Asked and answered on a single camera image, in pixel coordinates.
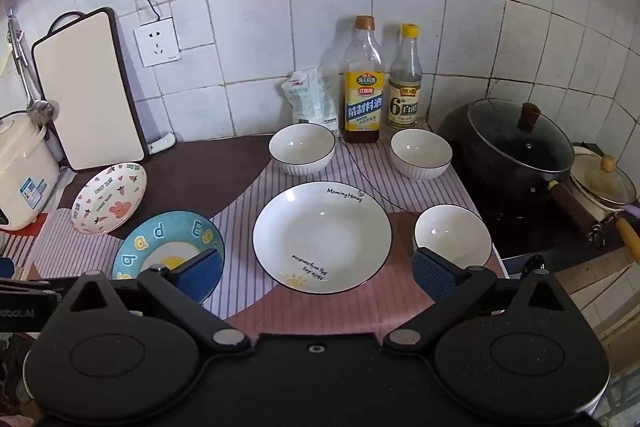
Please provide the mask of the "white vinegar bottle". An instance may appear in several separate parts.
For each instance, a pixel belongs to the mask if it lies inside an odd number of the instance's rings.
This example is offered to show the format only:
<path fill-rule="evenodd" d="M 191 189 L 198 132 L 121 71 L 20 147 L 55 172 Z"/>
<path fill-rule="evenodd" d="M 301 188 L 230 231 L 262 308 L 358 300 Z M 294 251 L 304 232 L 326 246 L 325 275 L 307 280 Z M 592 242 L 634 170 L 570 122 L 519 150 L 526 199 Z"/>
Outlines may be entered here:
<path fill-rule="evenodd" d="M 419 26 L 404 23 L 400 43 L 390 66 L 387 124 L 396 129 L 411 128 L 418 119 L 422 65 L 418 52 Z"/>

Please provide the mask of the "small cream pot with lid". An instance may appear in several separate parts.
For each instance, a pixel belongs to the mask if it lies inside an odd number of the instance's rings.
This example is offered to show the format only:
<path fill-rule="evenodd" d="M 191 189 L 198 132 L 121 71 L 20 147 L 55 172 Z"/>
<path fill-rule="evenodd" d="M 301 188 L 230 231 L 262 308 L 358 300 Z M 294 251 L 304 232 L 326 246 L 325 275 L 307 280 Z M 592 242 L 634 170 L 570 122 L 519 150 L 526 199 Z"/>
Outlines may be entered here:
<path fill-rule="evenodd" d="M 598 246 L 605 242 L 605 231 L 614 229 L 635 262 L 639 262 L 639 233 L 630 215 L 638 192 L 629 176 L 617 167 L 611 155 L 600 156 L 585 147 L 574 147 L 570 170 L 574 197 L 593 217 L 588 239 Z"/>

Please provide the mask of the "white cutting board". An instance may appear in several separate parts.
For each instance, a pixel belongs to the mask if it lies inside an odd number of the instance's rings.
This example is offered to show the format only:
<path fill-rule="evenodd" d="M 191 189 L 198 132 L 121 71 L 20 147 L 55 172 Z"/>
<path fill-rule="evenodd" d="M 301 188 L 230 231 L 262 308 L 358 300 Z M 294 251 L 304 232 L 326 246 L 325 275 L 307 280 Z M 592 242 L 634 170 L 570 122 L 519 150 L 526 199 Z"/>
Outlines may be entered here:
<path fill-rule="evenodd" d="M 144 161 L 148 146 L 134 108 L 115 13 L 78 12 L 32 45 L 53 128 L 70 168 Z"/>

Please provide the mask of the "black wok with lid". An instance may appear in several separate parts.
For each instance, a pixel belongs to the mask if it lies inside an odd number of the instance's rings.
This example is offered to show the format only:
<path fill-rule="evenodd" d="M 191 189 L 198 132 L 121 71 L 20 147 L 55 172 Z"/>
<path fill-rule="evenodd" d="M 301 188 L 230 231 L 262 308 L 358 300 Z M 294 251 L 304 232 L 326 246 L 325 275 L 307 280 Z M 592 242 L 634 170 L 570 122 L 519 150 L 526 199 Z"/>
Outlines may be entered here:
<path fill-rule="evenodd" d="M 481 98 L 454 109 L 438 133 L 499 253 L 537 254 L 573 241 L 603 246 L 602 225 L 565 185 L 574 147 L 538 106 Z"/>

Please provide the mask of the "cooking wine bottle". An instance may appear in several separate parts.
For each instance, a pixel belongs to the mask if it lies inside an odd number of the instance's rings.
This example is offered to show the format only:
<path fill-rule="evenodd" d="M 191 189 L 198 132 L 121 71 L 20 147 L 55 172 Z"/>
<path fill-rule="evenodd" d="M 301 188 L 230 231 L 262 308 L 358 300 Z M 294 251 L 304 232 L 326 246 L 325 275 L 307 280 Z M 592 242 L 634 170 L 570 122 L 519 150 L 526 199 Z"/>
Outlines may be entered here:
<path fill-rule="evenodd" d="M 343 58 L 342 133 L 347 143 L 374 143 L 380 137 L 385 72 L 374 31 L 373 16 L 357 15 Z"/>

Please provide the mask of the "white bowl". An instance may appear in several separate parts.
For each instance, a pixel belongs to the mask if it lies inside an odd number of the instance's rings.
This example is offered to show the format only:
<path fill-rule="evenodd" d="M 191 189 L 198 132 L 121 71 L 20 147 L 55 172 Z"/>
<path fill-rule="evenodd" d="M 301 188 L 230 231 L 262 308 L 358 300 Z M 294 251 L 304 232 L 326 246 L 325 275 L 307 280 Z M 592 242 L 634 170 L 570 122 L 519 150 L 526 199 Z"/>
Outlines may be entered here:
<path fill-rule="evenodd" d="M 406 178 L 433 180 L 450 166 L 452 150 L 445 139 L 423 129 L 405 129 L 390 139 L 390 159 Z"/>
<path fill-rule="evenodd" d="M 437 205 L 424 210 L 414 226 L 413 242 L 464 269 L 486 265 L 491 237 L 485 223 L 473 211 L 456 205 Z"/>
<path fill-rule="evenodd" d="M 290 176 L 310 176 L 329 165 L 336 149 L 335 135 L 321 124 L 291 124 L 269 142 L 269 154 Z"/>

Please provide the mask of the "white rice cooker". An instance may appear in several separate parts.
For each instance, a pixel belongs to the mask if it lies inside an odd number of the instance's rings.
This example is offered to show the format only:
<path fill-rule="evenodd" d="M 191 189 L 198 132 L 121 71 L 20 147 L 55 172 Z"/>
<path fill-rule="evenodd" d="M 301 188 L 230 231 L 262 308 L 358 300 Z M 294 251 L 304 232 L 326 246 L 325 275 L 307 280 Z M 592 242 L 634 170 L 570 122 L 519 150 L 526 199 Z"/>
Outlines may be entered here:
<path fill-rule="evenodd" d="M 26 114 L 1 121 L 1 230 L 17 231 L 34 222 L 58 181 L 58 162 L 46 140 L 46 127 Z"/>

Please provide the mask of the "metal ladle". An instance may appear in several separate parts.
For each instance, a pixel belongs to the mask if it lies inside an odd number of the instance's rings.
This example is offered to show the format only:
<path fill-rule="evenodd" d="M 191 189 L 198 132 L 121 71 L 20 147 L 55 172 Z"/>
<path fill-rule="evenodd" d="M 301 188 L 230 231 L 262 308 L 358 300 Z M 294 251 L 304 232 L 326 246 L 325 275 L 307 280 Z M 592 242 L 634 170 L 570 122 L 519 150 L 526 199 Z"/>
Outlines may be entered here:
<path fill-rule="evenodd" d="M 36 126 L 51 124 L 55 109 L 43 98 L 38 90 L 38 80 L 29 66 L 26 49 L 23 46 L 24 31 L 12 9 L 8 11 L 8 43 L 14 66 L 26 96 L 26 114 Z"/>

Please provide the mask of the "white salt bag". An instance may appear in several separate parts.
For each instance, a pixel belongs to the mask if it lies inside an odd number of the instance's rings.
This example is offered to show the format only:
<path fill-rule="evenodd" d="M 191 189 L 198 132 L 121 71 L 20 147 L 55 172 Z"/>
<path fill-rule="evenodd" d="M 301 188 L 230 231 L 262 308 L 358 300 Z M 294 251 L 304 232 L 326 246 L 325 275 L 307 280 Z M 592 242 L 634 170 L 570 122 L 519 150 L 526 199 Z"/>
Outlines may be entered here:
<path fill-rule="evenodd" d="M 282 83 L 281 89 L 292 108 L 294 124 L 320 124 L 336 133 L 340 76 L 322 68 L 298 70 Z"/>

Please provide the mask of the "large white plate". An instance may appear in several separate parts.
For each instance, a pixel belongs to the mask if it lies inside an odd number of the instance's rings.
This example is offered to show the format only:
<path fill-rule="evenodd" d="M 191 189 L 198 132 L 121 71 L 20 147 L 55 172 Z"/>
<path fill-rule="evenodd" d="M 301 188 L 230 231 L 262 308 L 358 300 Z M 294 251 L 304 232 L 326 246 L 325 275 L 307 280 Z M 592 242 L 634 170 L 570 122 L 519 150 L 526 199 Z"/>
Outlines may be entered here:
<path fill-rule="evenodd" d="M 287 188 L 262 208 L 253 248 L 277 283 L 309 295 L 335 295 L 371 280 L 390 257 L 393 229 L 384 208 L 344 183 Z"/>

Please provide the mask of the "striped pink table mat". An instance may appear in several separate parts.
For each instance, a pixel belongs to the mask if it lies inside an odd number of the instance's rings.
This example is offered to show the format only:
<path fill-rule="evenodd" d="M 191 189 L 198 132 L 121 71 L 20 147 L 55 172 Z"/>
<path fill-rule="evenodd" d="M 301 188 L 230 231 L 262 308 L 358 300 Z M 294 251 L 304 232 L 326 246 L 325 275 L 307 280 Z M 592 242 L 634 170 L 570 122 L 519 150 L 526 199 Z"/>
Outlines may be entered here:
<path fill-rule="evenodd" d="M 452 170 L 410 180 L 382 147 L 343 145 L 320 173 L 294 178 L 268 166 L 216 216 L 165 212 L 126 239 L 81 235 L 70 210 L 58 209 L 28 269 L 131 279 L 213 248 L 204 307 L 247 334 L 386 334 L 431 304 L 411 273 L 413 217 L 431 208 L 473 209 Z"/>

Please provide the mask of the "pink rabbit carrot plate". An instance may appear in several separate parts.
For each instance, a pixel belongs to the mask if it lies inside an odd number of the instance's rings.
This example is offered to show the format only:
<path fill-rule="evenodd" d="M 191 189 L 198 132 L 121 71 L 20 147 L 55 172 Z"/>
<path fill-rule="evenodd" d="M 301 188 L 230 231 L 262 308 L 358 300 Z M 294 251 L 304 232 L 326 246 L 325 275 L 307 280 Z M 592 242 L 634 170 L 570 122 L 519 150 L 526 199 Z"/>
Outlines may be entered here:
<path fill-rule="evenodd" d="M 148 177 L 135 162 L 107 167 L 88 181 L 72 206 L 73 228 L 84 235 L 110 233 L 138 209 Z"/>

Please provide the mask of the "white wall socket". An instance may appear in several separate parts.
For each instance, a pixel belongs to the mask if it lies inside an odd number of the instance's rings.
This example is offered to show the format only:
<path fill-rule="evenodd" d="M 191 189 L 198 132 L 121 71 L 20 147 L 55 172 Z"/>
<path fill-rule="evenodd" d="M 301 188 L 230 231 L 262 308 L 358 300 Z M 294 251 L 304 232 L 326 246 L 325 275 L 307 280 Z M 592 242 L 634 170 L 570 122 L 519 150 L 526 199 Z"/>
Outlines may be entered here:
<path fill-rule="evenodd" d="M 180 58 L 175 25 L 171 18 L 138 27 L 134 31 L 134 38 L 144 67 L 175 62 Z"/>

